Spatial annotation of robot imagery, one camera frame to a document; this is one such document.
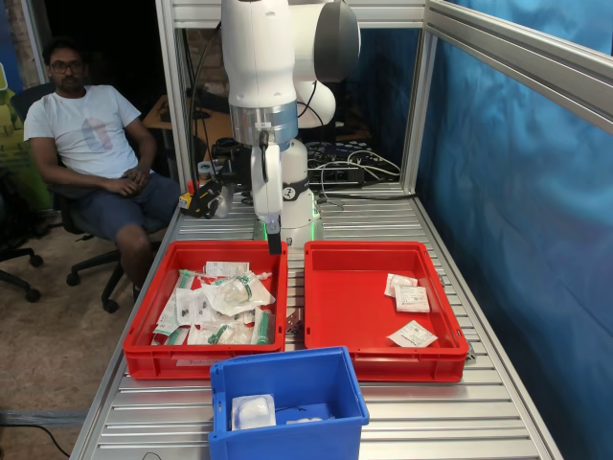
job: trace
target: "man's arm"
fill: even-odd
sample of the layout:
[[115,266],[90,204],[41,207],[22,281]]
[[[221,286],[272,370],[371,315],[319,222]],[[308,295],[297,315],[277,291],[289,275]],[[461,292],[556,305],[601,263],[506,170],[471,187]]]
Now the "man's arm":
[[125,127],[125,132],[138,142],[138,150],[141,155],[138,166],[126,171],[125,177],[132,179],[139,187],[145,187],[149,181],[149,171],[153,165],[157,144],[143,122],[138,118]]
[[123,196],[133,195],[138,186],[130,179],[106,179],[62,168],[57,163],[56,141],[51,137],[33,137],[30,147],[42,179],[51,185],[104,189]]

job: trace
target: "blue plastic crate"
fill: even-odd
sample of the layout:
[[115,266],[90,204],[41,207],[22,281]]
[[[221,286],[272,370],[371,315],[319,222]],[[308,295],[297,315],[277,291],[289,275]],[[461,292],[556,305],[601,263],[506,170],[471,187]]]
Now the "blue plastic crate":
[[[346,347],[244,356],[211,367],[212,460],[357,460],[368,409]],[[276,426],[232,431],[232,399],[271,394]],[[287,425],[319,417],[322,422]]]

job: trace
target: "blue shorts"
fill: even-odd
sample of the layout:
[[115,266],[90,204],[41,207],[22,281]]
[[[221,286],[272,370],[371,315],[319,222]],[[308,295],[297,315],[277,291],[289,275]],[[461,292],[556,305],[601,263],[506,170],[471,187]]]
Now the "blue shorts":
[[96,229],[96,236],[115,241],[127,225],[145,227],[146,218],[168,225],[179,196],[179,184],[153,172],[137,196],[123,197],[99,190],[79,199],[76,206],[86,222]]

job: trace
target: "plastic bin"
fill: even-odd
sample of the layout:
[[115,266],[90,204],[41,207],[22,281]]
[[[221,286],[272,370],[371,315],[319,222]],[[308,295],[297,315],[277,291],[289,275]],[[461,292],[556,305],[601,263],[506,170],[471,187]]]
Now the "plastic bin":
[[[272,272],[262,281],[277,301],[265,307],[275,315],[274,343],[268,345],[151,345],[157,319],[181,268],[202,272],[207,261],[249,262],[254,273]],[[178,241],[171,243],[124,340],[127,368],[135,379],[207,379],[223,359],[285,349],[287,247],[271,255],[265,241]]]
[[[396,311],[387,274],[417,278],[430,312]],[[388,335],[416,320],[438,339],[402,348]],[[360,380],[459,381],[468,343],[420,242],[313,241],[305,247],[305,345],[346,345]]]
[[[358,458],[369,414],[345,347],[220,362],[211,368],[211,387],[212,460]],[[273,395],[277,425],[232,431],[232,399],[262,394]],[[286,425],[313,417],[324,420]]]

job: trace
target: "man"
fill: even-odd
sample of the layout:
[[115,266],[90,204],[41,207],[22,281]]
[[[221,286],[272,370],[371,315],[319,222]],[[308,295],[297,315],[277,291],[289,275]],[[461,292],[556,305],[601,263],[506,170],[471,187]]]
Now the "man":
[[125,274],[140,289],[154,256],[145,216],[170,222],[179,186],[150,169],[156,144],[140,112],[112,86],[84,85],[88,68],[72,40],[55,39],[43,57],[56,92],[32,105],[24,140],[46,183],[77,191],[79,212],[118,245]]

